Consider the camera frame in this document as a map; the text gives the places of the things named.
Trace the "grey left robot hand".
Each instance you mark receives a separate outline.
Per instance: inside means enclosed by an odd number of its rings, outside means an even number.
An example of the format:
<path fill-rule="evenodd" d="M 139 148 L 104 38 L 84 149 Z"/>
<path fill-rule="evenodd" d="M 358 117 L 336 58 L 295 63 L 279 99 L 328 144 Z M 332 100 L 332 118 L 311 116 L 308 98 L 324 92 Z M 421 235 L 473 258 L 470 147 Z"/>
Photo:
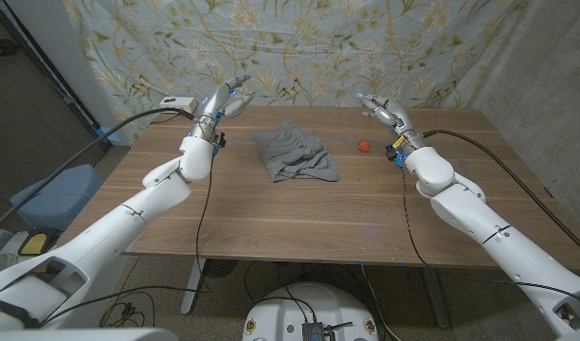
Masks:
<path fill-rule="evenodd" d="M 249 74 L 235 76 L 206 96 L 193 112 L 194 120 L 189 136 L 211 141 L 222 117 L 239 116 L 256 95 L 252 91 L 237 97 L 238 89 L 250 78 Z"/>

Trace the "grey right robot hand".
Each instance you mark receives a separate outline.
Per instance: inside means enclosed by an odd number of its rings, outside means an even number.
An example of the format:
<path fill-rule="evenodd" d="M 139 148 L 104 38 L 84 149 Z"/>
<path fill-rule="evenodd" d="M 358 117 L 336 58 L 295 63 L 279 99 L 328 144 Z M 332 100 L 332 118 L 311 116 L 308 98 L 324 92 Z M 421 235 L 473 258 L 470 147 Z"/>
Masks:
<path fill-rule="evenodd" d="M 423 138 L 414 130 L 407 111 L 397 102 L 377 95 L 358 93 L 358 101 L 367 109 L 365 117 L 376 117 L 389 128 L 396 140 L 391 146 L 401 153 L 410 154 L 423 148 Z"/>

